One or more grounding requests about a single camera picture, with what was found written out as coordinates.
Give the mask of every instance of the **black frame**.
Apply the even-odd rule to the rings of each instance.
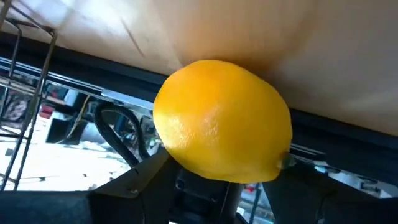
[[[16,37],[0,35],[0,70],[7,68]],[[48,45],[22,38],[16,72],[39,77]],[[56,47],[48,81],[101,96],[103,89],[153,102],[167,76]],[[398,186],[398,137],[290,109],[291,153]]]

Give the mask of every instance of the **lemon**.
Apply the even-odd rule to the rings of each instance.
[[[169,154],[202,177],[236,183],[274,180],[292,139],[278,92],[228,62],[201,60],[166,79],[154,123]]]

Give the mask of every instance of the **metal rail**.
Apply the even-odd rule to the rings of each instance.
[[[19,13],[20,15],[24,16],[27,20],[29,20],[29,22],[18,21],[13,18],[7,18],[9,9],[15,10],[17,13]],[[29,135],[27,137],[27,142],[26,142],[25,149],[24,149],[24,152],[22,155],[22,162],[19,167],[17,178],[16,178],[15,185],[14,185],[14,190],[17,190],[17,188],[18,188],[18,183],[19,183],[19,180],[21,179],[24,164],[25,164],[25,161],[27,158],[27,153],[29,151],[30,142],[33,137],[34,126],[36,124],[36,119],[37,119],[37,115],[39,113],[40,104],[43,99],[43,89],[44,89],[45,82],[47,80],[47,76],[49,73],[50,59],[51,59],[52,52],[55,47],[55,43],[57,41],[57,33],[52,28],[43,26],[42,24],[38,23],[35,19],[33,19],[29,15],[25,14],[23,11],[21,11],[17,7],[13,6],[12,0],[4,1],[3,8],[0,11],[0,27],[2,27],[2,25],[4,24],[4,21],[6,21],[7,23],[10,23],[13,27],[15,27],[17,29],[18,33],[17,33],[17,40],[16,40],[16,43],[14,46],[14,51],[13,51],[12,58],[11,58],[8,79],[6,80],[6,83],[0,83],[0,85],[3,85],[6,87],[2,105],[0,107],[0,118],[2,118],[2,116],[4,114],[4,104],[7,101],[9,88],[12,88],[12,89],[17,90],[22,93],[28,93],[29,95],[32,95],[32,98],[27,107],[27,112],[26,112],[25,118],[22,122],[21,131],[17,137],[14,152],[12,153],[6,173],[4,174],[4,177],[3,177],[3,182],[0,187],[1,191],[3,191],[6,188],[7,181],[10,179],[11,170],[14,167],[14,163],[15,163],[16,157],[18,155],[19,148],[21,147],[25,132],[27,131],[27,129],[30,125]],[[12,76],[14,74],[14,67],[16,64],[17,52],[18,52],[18,48],[19,48],[19,42],[20,42],[21,35],[22,35],[22,30],[21,30],[20,26],[36,27],[36,28],[48,33],[48,35],[51,37],[49,49],[47,51],[47,55],[45,57],[44,64],[40,71],[40,77],[37,82],[37,86],[34,88],[33,93],[30,91],[29,86],[26,90],[24,88],[21,88],[21,87],[24,87],[23,83],[15,83],[12,81]]]

